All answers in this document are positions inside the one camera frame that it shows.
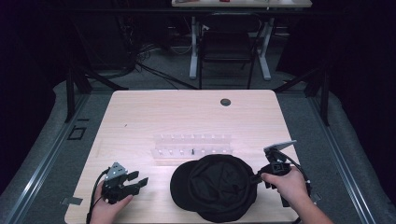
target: human hand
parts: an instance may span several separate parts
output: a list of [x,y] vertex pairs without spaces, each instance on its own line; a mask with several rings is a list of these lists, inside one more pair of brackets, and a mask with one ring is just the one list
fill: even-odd
[[277,191],[289,202],[291,208],[294,208],[297,202],[310,200],[304,177],[295,166],[291,166],[290,172],[282,176],[262,173],[262,180],[275,185]]
[[114,204],[107,203],[102,198],[103,184],[104,181],[102,180],[96,188],[94,201],[97,203],[92,209],[91,224],[113,223],[119,211],[121,211],[133,198],[132,195],[128,195],[126,198]]

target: wooden table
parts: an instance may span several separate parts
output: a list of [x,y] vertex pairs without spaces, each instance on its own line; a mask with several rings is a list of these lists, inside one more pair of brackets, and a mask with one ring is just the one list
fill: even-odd
[[[198,0],[192,2],[177,3],[172,0],[173,7],[213,7],[213,8],[238,8],[242,7],[258,7],[262,10],[269,10],[270,8],[305,8],[311,7],[310,0],[230,0],[230,2],[220,2],[220,0]],[[265,53],[268,48],[271,33],[274,26],[274,19],[270,19],[265,23],[264,30],[262,31],[262,48],[258,50],[259,62],[262,68],[262,76],[264,80],[271,80],[270,70],[268,63],[265,60]],[[198,67],[198,53],[196,47],[197,25],[195,17],[191,19],[191,64],[190,64],[190,78],[196,79],[196,71]]]
[[[231,104],[222,105],[222,99]],[[172,173],[194,159],[154,159],[158,134],[220,134],[231,136],[233,155],[254,172],[268,164],[263,148],[290,140],[288,128],[272,91],[116,91],[94,140],[74,197],[67,223],[85,223],[94,182],[114,161],[136,180],[148,184],[118,216],[118,223],[205,223],[198,214],[177,207],[170,195]],[[298,161],[294,147],[282,150]],[[283,208],[279,194],[261,183],[256,202],[238,222],[293,221],[297,215]]]

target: clear plastic tray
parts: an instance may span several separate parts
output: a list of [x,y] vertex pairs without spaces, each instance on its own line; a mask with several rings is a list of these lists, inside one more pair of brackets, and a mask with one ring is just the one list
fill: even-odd
[[154,159],[200,159],[210,154],[233,154],[230,134],[156,134]]

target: black cap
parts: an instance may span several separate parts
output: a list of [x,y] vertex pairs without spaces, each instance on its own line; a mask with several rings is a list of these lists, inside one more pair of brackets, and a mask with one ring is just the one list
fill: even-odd
[[256,201],[249,165],[231,155],[208,155],[181,164],[172,175],[175,204],[211,222],[236,221]]

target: black hole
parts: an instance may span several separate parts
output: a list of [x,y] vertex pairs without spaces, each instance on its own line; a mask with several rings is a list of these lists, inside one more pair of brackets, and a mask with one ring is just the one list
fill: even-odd
[[231,104],[231,101],[229,100],[229,99],[221,99],[220,100],[220,103],[222,104],[222,105],[224,105],[224,106],[228,106],[228,105],[230,105]]

